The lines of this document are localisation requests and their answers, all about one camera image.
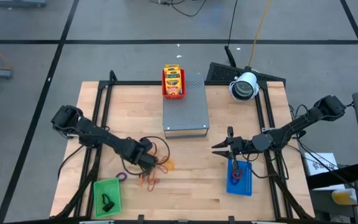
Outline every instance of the wooden table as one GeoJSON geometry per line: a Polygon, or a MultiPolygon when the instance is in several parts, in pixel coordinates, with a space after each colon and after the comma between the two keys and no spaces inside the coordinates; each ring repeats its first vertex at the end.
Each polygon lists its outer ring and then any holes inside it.
{"type": "MultiPolygon", "coordinates": [[[[77,107],[87,118],[92,117],[98,82],[83,82],[77,107]]],[[[283,83],[268,83],[270,101],[275,124],[281,127],[291,121],[283,83]]],[[[260,133],[255,101],[234,101],[227,86],[206,86],[210,129],[206,138],[167,140],[175,170],[167,174],[156,172],[160,182],[152,192],[144,184],[140,187],[138,176],[129,175],[121,183],[122,212],[106,219],[136,220],[139,214],[147,220],[227,220],[234,215],[236,220],[274,220],[269,180],[252,178],[252,196],[244,197],[226,193],[227,159],[212,154],[211,146],[221,142],[227,135],[227,126],[233,126],[234,135],[250,139],[260,133]]],[[[263,96],[264,119],[268,124],[263,96]]],[[[104,97],[101,101],[98,121],[101,121],[104,97]]],[[[107,125],[110,132],[120,138],[160,136],[162,127],[161,86],[117,85],[112,88],[111,105],[107,125]]],[[[159,146],[159,154],[166,154],[165,146],[159,146]]],[[[296,141],[290,145],[297,147],[296,141]]],[[[65,157],[79,146],[77,139],[68,141],[65,157]]],[[[51,215],[60,212],[76,192],[85,150],[70,159],[62,169],[58,181],[51,215]]],[[[314,216],[308,186],[306,184],[300,154],[286,147],[283,156],[288,166],[290,180],[288,188],[299,204],[314,216]]],[[[140,171],[126,163],[129,170],[140,171]]],[[[263,154],[252,163],[259,175],[266,175],[263,154]]],[[[115,177],[122,172],[119,156],[113,149],[103,146],[98,180],[115,177]]],[[[277,188],[282,217],[285,216],[282,193],[277,188]]],[[[88,190],[84,193],[81,214],[85,214],[88,190]]]]}

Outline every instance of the blue container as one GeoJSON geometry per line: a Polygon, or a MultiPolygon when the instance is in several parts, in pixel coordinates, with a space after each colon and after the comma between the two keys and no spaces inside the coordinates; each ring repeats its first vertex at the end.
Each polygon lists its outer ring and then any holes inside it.
{"type": "Polygon", "coordinates": [[[252,164],[246,161],[238,161],[239,169],[242,171],[242,176],[240,179],[235,179],[232,176],[232,159],[227,163],[227,182],[226,182],[226,192],[229,194],[236,195],[252,195],[252,164]]]}

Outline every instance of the concrete floor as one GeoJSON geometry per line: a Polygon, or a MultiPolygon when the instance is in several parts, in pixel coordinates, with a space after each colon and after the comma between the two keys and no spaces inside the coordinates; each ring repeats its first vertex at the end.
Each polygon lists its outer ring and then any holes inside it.
{"type": "MultiPolygon", "coordinates": [[[[265,2],[239,1],[233,39],[254,38],[265,2]]],[[[147,0],[80,0],[67,39],[226,39],[234,3],[208,0],[190,18],[147,0]]],[[[358,1],[347,3],[358,25],[358,1]]],[[[72,4],[73,0],[49,0],[43,9],[0,8],[0,39],[59,40],[72,4]]],[[[177,8],[191,13],[200,4],[201,0],[186,1],[177,8]]],[[[260,38],[357,40],[340,1],[325,0],[274,1],[260,38]]],[[[0,44],[14,66],[14,78],[0,80],[0,205],[56,49],[56,44],[0,44]]],[[[244,67],[251,45],[232,44],[231,49],[237,66],[244,67]]],[[[210,62],[228,64],[223,44],[64,45],[5,221],[48,217],[67,143],[52,131],[50,120],[61,105],[76,104],[81,82],[107,79],[110,69],[119,80],[159,80],[166,63],[206,76],[210,62]]],[[[328,94],[350,103],[351,94],[358,91],[358,44],[258,45],[252,66],[286,78],[293,106],[311,106],[328,94]]],[[[310,148],[335,153],[341,164],[358,163],[352,109],[335,123],[318,123],[307,131],[304,143],[310,148]]]]}

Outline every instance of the green container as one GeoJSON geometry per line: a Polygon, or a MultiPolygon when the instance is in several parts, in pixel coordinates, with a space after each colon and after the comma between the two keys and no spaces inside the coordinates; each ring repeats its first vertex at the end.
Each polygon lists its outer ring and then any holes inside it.
{"type": "Polygon", "coordinates": [[[115,215],[121,212],[121,195],[119,192],[118,178],[97,181],[93,184],[93,197],[94,197],[94,213],[96,218],[105,217],[108,215],[115,215]],[[110,211],[103,210],[102,194],[109,196],[110,201],[114,203],[110,211]]]}

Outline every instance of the red basket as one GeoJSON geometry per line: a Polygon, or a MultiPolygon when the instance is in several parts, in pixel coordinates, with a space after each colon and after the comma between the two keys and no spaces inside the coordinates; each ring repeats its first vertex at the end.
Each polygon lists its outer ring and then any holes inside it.
{"type": "Polygon", "coordinates": [[[186,94],[186,81],[185,81],[185,70],[180,69],[180,78],[181,78],[181,94],[179,95],[168,95],[165,90],[165,72],[162,70],[162,95],[165,99],[182,99],[186,94]]]}

